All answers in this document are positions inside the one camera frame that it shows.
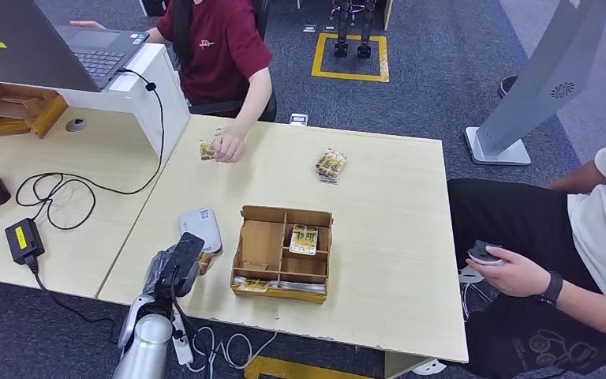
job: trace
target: hand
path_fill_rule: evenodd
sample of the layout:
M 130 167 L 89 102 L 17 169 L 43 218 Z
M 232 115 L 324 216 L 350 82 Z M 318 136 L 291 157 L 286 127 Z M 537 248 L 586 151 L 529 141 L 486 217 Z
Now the hand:
M 220 135 L 212 142 L 215 160 L 223 163 L 236 163 L 245 148 L 246 134 L 235 126 L 223 128 Z
M 105 29 L 106 27 L 96 21 L 74 21 L 71 20 L 71 26 L 80 26 L 82 28 Z
M 505 263 L 496 266 L 480 265 L 472 259 L 466 259 L 466 263 L 505 295 L 540 295 L 549 287 L 551 274 L 529 258 L 493 246 L 487 246 L 487 252 Z

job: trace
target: cardboard tray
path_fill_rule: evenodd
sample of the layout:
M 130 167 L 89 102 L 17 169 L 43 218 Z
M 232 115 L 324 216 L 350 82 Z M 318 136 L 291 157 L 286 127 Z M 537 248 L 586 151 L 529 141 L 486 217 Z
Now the cardboard tray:
M 241 214 L 238 250 L 231 269 L 231 289 L 236 295 L 292 298 L 323 303 L 328 295 L 331 225 L 329 212 L 246 205 Z M 294 224 L 319 228 L 315 255 L 291 253 L 289 244 Z M 278 287 L 265 291 L 245 291 L 234 284 L 236 276 L 247 280 L 276 280 Z M 314 283 L 324 286 L 324 293 L 280 288 L 280 282 Z
M 56 91 L 0 84 L 0 136 L 26 134 L 31 129 L 39 138 L 68 108 Z

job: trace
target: black hair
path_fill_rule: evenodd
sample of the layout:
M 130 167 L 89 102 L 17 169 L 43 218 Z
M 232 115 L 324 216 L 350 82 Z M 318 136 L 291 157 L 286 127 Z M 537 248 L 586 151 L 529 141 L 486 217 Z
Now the black hair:
M 192 61 L 193 50 L 189 44 L 189 26 L 192 22 L 193 0 L 173 0 L 170 16 L 173 21 L 173 51 L 178 65 L 187 66 Z

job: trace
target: person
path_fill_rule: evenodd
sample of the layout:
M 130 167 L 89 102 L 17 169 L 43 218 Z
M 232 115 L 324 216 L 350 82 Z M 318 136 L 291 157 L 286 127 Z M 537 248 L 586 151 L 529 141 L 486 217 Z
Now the person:
M 172 42 L 178 56 L 182 91 L 191 104 L 245 99 L 215 139 L 219 162 L 240 159 L 249 128 L 271 98 L 268 65 L 271 53 L 256 30 L 249 0 L 172 0 L 148 42 Z M 96 21 L 71 21 L 73 26 L 104 28 Z
M 465 368 L 507 378 L 606 364 L 606 148 L 548 188 L 452 179 L 448 190 L 459 268 L 501 292 L 466 322 Z M 503 263 L 469 259 L 477 240 L 502 246 L 486 251 Z

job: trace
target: black watch strap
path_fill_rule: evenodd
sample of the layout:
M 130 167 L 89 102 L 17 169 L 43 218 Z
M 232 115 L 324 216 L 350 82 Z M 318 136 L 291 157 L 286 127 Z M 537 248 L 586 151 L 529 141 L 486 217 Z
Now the black watch strap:
M 549 274 L 549 286 L 540 296 L 538 296 L 538 299 L 541 302 L 555 306 L 556 300 L 559 298 L 559 294 L 561 293 L 561 288 L 563 288 L 563 278 L 556 272 L 550 271 Z

